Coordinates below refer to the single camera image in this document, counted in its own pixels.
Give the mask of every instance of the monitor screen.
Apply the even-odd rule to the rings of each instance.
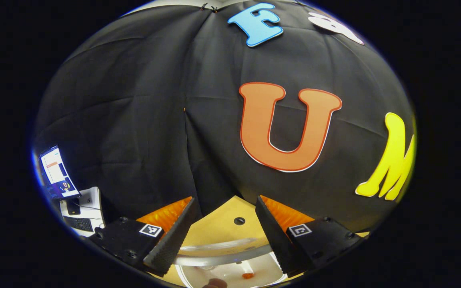
[[[44,182],[43,189],[51,196],[51,199],[61,200],[81,196],[65,169],[58,146],[51,147],[40,154],[39,158]]]

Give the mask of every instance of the yellow letter m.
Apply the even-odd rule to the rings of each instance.
[[[387,194],[386,200],[394,200],[412,168],[415,156],[415,135],[412,135],[408,151],[403,156],[405,152],[405,123],[398,115],[387,113],[385,125],[389,131],[389,137],[384,154],[373,175],[366,182],[359,184],[355,193],[372,197],[378,192],[380,182],[385,178],[379,197]]]

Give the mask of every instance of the blue letter f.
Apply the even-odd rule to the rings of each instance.
[[[266,40],[276,37],[284,31],[279,26],[270,27],[264,21],[268,20],[273,23],[280,21],[280,18],[271,11],[264,9],[273,9],[275,6],[268,3],[259,3],[240,13],[232,16],[227,23],[236,23],[249,36],[247,45],[250,47],[257,46]],[[252,12],[258,11],[259,14],[254,16]]]

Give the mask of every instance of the orange letter u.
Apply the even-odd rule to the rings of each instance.
[[[282,172],[299,172],[311,167],[321,153],[333,111],[342,106],[341,99],[317,89],[302,89],[300,101],[307,105],[307,115],[300,144],[293,151],[282,151],[270,140],[275,103],[286,95],[284,88],[263,82],[245,83],[239,88],[245,99],[241,120],[241,144],[260,164]]]

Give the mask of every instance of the keyboard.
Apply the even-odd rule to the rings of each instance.
[[[90,219],[87,218],[74,218],[74,217],[67,217],[64,216],[65,221],[69,226],[75,229],[83,230],[83,231],[88,231],[88,232],[93,232],[94,230],[92,229],[92,223],[90,222]]]

